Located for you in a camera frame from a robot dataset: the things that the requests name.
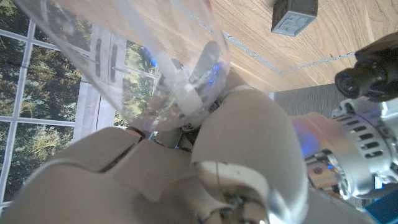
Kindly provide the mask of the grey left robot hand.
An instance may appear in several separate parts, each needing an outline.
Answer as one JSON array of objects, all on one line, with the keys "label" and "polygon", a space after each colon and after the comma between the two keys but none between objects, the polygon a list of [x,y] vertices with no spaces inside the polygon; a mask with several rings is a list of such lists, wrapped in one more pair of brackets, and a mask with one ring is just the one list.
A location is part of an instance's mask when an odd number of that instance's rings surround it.
[{"label": "grey left robot hand", "polygon": [[397,191],[397,100],[344,100],[331,118],[291,117],[310,185],[343,200]]}]

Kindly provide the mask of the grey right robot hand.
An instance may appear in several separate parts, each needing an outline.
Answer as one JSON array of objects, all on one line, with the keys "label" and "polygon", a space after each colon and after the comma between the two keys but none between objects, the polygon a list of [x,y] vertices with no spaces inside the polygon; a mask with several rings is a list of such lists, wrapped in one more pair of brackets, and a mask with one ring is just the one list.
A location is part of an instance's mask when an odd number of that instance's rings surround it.
[{"label": "grey right robot hand", "polygon": [[[186,81],[200,130],[192,151],[105,128],[40,166],[2,223],[302,223],[308,180],[283,109],[228,73],[208,42]],[[206,99],[199,99],[205,93]]]}]

